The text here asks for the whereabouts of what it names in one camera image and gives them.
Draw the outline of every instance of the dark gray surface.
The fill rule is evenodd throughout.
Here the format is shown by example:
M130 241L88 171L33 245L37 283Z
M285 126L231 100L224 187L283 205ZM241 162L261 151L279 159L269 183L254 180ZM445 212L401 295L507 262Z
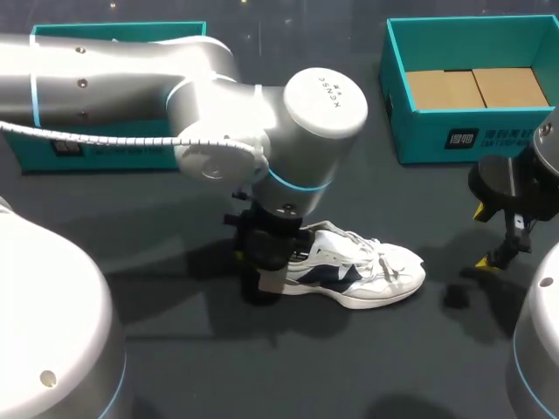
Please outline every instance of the dark gray surface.
M307 66L346 73L369 121L309 222L324 218L405 245L427 262L412 299L355 313L319 296L270 307L244 302L229 274L221 225L229 191L177 174L19 175L0 142L0 195L72 239L107 274L128 326L140 419L509 418L509 336L557 222L538 225L534 253L480 288L459 277L497 244L502 219L472 221L467 167L398 165L376 85L386 17L559 10L556 0L3 0L0 31L37 23L207 20L244 80L285 84ZM214 244L204 251L195 249ZM463 285L463 310L445 308Z

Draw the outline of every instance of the cardboard box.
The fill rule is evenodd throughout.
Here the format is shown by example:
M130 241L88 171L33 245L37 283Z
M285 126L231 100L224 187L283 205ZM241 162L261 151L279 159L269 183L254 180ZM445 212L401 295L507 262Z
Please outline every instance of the cardboard box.
M117 39L155 42L205 35L205 22L149 22L120 24L40 24L31 34L52 37ZM44 127L56 130L57 127ZM65 132L119 137L169 136L166 120L138 120L99 127L60 128ZM104 170L177 169L172 147L101 147L30 140L6 134L24 173Z
M379 73L401 163L516 155L559 100L554 16L389 19Z

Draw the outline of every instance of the white cable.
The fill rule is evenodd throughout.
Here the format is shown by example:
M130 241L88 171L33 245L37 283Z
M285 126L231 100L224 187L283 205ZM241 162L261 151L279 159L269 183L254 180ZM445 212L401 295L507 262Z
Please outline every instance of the white cable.
M204 146L204 147L221 147L221 148L235 148L239 151L249 153L254 158L258 168L264 170L266 173L269 169L268 160L261 150L261 145L258 148L249 146L240 141L235 140L208 140L208 139L191 139L181 137L106 137L99 135L87 134L71 134L63 133L60 131L50 131L43 128L25 127L23 125L11 124L9 122L0 120L0 131L5 133L14 133L27 135L31 138L40 138L44 140L55 141L70 141L78 142L81 144L92 144L97 146L138 146L138 147L160 147L160 146Z

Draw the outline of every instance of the shoe sole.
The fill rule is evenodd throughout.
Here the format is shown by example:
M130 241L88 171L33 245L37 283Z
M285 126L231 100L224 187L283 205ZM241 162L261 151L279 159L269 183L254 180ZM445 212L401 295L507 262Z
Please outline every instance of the shoe sole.
M421 288L422 284L423 282L413 290L410 290L404 294L397 295L396 297L390 297L389 299L356 299L355 297L349 297L347 295L343 295L339 292L329 290L328 288L322 288L320 286L308 286L300 284L290 285L285 281L265 277L260 277L259 290L262 292L284 295L322 294L330 297L331 299L335 299L342 306L350 310L366 310L369 308L388 306L403 299L407 299L408 297L410 297L411 294Z

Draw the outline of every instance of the white sneaker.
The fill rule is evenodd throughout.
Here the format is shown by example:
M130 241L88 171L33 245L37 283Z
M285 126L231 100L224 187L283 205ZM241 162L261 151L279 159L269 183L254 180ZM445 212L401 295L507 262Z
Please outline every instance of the white sneaker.
M286 272L261 272L261 291L318 292L347 308L365 309L405 299L424 282L423 259L403 247L364 239L329 221L305 230L314 234L311 248L294 253Z

